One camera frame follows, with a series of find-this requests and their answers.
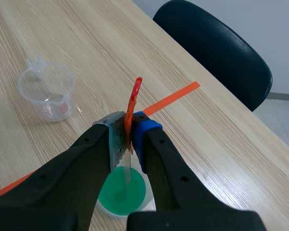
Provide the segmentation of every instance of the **white wall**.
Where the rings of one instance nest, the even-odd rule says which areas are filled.
[[[167,0],[133,0],[153,18]],[[237,32],[266,61],[271,92],[289,94],[289,0],[190,0]]]

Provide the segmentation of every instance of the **orange stirring stick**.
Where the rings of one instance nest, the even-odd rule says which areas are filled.
[[[138,77],[135,81],[133,91],[131,92],[131,97],[130,97],[129,104],[127,107],[127,112],[126,112],[126,115],[124,118],[124,130],[125,130],[125,136],[126,136],[126,145],[132,154],[133,154],[133,147],[131,144],[131,120],[133,117],[135,105],[137,103],[136,99],[137,99],[137,95],[138,95],[142,81],[143,81],[143,78],[141,78],[141,77]]]
[[[133,118],[133,113],[134,113],[134,108],[137,103],[137,95],[140,89],[140,85],[142,83],[143,79],[138,77],[135,81],[133,91],[131,92],[131,97],[129,100],[129,104],[127,107],[127,112],[124,118],[124,130],[125,130],[125,136],[126,136],[126,146],[127,149],[129,150],[129,168],[127,167],[125,170],[125,184],[126,184],[126,190],[125,190],[125,195],[127,195],[127,191],[129,188],[129,184],[131,181],[131,154],[133,154],[133,146],[131,144],[131,121]]]

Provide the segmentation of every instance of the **plastic cup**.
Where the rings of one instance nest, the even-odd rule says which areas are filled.
[[[129,156],[125,153],[118,166],[106,179],[97,200],[100,209],[115,218],[127,218],[130,213],[144,209],[153,199],[149,179],[141,171],[137,155],[131,155],[130,179],[127,178],[129,171],[127,163]]]
[[[39,62],[28,67],[18,80],[18,91],[34,108],[38,117],[60,121],[73,112],[72,93],[75,75],[64,65]]]

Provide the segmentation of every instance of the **baseboard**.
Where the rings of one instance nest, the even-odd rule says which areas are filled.
[[[289,94],[270,92],[266,98],[270,100],[288,100],[289,101]]]

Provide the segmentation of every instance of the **green liquid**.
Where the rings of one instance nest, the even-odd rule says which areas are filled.
[[[145,196],[145,181],[140,173],[131,169],[130,184],[126,184],[126,168],[116,167],[107,177],[100,195],[99,202],[109,212],[127,216],[139,208]]]

